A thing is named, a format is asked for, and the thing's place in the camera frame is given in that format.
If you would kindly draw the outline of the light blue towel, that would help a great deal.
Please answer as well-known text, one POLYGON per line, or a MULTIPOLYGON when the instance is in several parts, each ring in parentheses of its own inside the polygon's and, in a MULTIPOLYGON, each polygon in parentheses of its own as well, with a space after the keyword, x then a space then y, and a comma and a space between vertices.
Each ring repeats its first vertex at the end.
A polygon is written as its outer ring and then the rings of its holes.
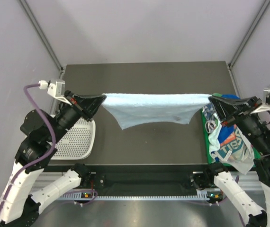
POLYGON ((107 93, 102 106, 122 130, 154 122, 190 123, 194 114, 209 104, 209 94, 107 93))

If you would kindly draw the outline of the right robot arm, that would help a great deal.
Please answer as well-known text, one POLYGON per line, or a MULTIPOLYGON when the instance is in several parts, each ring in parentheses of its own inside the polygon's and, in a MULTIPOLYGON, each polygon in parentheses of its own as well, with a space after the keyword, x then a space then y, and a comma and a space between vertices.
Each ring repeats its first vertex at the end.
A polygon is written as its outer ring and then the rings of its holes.
POLYGON ((266 209, 256 204, 232 178, 222 164, 211 164, 205 171, 205 183, 220 188, 228 197, 247 227, 270 227, 270 129, 257 115, 265 106, 253 96, 246 99, 226 99, 210 96, 222 125, 236 125, 260 158, 254 159, 256 173, 264 192, 266 209))

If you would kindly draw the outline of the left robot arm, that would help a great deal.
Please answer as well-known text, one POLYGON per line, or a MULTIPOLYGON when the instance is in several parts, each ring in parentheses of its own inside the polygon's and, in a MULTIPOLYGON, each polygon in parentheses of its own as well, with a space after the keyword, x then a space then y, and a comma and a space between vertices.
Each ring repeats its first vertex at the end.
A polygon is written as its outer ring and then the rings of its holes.
POLYGON ((63 108, 51 117, 38 107, 28 90, 24 92, 34 109, 20 127, 26 138, 18 148, 11 176, 0 197, 0 227, 29 227, 53 201, 74 188, 90 184, 90 170, 77 163, 41 191, 31 192, 57 152, 55 145, 79 119, 90 122, 106 99, 106 95, 79 96, 67 90, 63 108))

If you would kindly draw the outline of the royal blue cloth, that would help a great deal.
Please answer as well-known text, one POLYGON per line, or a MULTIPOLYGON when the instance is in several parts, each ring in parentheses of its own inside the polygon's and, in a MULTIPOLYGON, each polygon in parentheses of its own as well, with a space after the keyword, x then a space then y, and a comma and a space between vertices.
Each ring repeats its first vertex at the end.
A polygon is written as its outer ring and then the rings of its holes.
POLYGON ((226 99, 240 99, 238 96, 233 95, 233 94, 224 94, 221 97, 226 98, 226 99))

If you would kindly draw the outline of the green cloth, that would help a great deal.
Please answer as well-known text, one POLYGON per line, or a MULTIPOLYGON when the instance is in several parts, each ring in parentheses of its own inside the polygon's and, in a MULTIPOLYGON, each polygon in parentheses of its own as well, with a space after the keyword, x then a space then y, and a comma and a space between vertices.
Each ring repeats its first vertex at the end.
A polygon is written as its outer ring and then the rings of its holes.
POLYGON ((213 96, 222 97, 222 94, 220 94, 220 93, 213 93, 212 95, 213 95, 213 96))

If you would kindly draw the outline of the patterned white blue cloth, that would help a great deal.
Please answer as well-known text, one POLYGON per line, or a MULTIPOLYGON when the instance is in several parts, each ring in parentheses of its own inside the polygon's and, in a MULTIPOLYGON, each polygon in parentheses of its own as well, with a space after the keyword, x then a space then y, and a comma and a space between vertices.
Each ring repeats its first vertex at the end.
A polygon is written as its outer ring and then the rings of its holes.
POLYGON ((211 134, 218 125, 218 119, 216 118, 216 111, 212 104, 207 104, 202 108, 202 116, 205 119, 205 129, 208 134, 211 134))

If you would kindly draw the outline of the green plastic tray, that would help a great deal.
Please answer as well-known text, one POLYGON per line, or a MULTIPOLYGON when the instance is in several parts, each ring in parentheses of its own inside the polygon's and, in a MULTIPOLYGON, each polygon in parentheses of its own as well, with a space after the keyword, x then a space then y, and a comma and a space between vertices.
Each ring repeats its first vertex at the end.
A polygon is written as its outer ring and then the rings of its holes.
POLYGON ((246 174, 254 167, 254 159, 261 155, 236 125, 223 126, 214 105, 209 103, 201 110, 207 148, 207 162, 232 166, 246 174))

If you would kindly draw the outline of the white perforated plastic basket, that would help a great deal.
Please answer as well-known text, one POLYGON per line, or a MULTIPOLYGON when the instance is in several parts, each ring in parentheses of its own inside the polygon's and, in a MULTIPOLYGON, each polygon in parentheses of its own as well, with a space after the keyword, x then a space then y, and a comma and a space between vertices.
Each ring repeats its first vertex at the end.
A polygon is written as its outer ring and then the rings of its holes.
POLYGON ((92 151, 96 135, 96 124, 80 118, 73 127, 57 142, 52 160, 80 160, 87 158, 92 151))

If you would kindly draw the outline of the black table front rail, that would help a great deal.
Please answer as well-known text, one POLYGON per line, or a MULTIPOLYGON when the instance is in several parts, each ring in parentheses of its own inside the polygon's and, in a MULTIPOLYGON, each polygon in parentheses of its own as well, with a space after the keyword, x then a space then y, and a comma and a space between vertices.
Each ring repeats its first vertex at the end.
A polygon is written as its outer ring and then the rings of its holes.
POLYGON ((231 170, 221 163, 191 165, 52 165, 45 173, 66 173, 79 170, 84 179, 80 188, 98 191, 189 191, 207 188, 215 175, 231 170))

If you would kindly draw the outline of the aluminium frame left post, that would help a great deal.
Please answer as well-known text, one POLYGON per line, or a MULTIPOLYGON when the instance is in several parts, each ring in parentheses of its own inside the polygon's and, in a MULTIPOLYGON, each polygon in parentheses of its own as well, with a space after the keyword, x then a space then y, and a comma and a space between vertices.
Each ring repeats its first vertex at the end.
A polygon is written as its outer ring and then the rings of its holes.
POLYGON ((18 0, 19 5, 21 6, 22 10, 26 14, 27 18, 29 19, 31 25, 33 26, 37 36, 41 40, 44 48, 48 52, 51 60, 53 61, 54 65, 58 69, 60 73, 64 71, 63 65, 60 63, 58 57, 55 54, 55 51, 53 50, 47 36, 45 35, 45 32, 43 31, 42 27, 40 26, 40 23, 38 22, 36 16, 34 15, 29 3, 26 0, 18 0))

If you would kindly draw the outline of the aluminium frame post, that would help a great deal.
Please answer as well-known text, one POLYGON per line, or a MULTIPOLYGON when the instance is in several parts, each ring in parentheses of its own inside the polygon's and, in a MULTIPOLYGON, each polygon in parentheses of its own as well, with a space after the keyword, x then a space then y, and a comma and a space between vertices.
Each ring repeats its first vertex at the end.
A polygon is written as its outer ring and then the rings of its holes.
POLYGON ((21 6, 22 10, 26 14, 27 18, 29 19, 31 25, 33 26, 37 36, 41 40, 44 48, 48 52, 51 60, 53 61, 54 65, 58 69, 60 73, 64 71, 63 65, 60 63, 58 57, 55 54, 55 51, 53 50, 47 36, 45 35, 45 32, 43 31, 42 27, 40 26, 40 23, 38 22, 36 16, 34 15, 29 3, 26 0, 18 0, 19 5, 21 6))
POLYGON ((253 21, 250 23, 248 30, 246 31, 245 35, 243 36, 240 44, 238 45, 235 53, 233 54, 231 60, 227 64, 227 67, 229 70, 232 70, 233 66, 236 64, 237 60, 239 59, 240 55, 244 51, 250 38, 253 36, 255 30, 257 29, 258 25, 262 21, 263 17, 265 16, 265 14, 269 8, 270 8, 270 0, 264 0, 262 2, 261 7, 259 8, 257 14, 254 16, 253 21))

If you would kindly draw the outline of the aluminium frame right post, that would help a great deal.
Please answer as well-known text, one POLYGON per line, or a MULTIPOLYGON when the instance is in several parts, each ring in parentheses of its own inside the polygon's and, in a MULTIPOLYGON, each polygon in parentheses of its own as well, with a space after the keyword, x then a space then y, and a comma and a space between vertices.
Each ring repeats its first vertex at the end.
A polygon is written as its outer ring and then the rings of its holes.
POLYGON ((265 16, 265 14, 269 8, 270 8, 270 0, 264 0, 262 2, 261 7, 259 8, 257 14, 254 16, 253 21, 250 23, 248 30, 246 31, 245 35, 243 36, 240 44, 238 45, 235 53, 233 54, 231 60, 227 64, 227 67, 229 70, 232 70, 233 66, 236 64, 237 60, 239 59, 240 55, 244 51, 250 38, 253 36, 255 30, 257 29, 258 25, 262 21, 263 17, 265 16))

